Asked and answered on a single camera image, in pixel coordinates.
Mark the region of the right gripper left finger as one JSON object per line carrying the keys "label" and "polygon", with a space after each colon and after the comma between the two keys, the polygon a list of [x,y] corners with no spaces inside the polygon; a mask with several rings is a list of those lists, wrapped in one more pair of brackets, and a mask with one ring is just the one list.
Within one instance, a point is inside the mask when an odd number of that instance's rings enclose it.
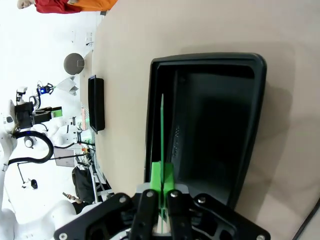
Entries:
{"label": "right gripper left finger", "polygon": [[153,162],[149,183],[129,197],[116,193],[55,231],[56,240],[150,240],[161,206],[164,163]]}

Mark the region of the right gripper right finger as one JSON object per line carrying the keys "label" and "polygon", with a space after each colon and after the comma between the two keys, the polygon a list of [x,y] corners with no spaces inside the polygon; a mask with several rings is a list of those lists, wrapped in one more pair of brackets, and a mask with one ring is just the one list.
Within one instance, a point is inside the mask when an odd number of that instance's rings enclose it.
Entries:
{"label": "right gripper right finger", "polygon": [[206,193],[195,197],[174,184],[171,163],[163,165],[163,191],[174,240],[270,240],[265,229]]}

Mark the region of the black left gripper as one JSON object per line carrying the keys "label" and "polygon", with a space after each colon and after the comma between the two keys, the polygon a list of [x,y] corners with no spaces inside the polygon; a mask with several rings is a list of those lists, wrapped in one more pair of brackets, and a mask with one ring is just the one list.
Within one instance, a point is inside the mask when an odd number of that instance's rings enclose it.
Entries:
{"label": "black left gripper", "polygon": [[[23,103],[14,107],[15,117],[19,128],[31,128],[34,106],[32,103]],[[62,107],[44,107],[35,111],[33,120],[35,123],[44,123],[52,118],[62,116]]]}

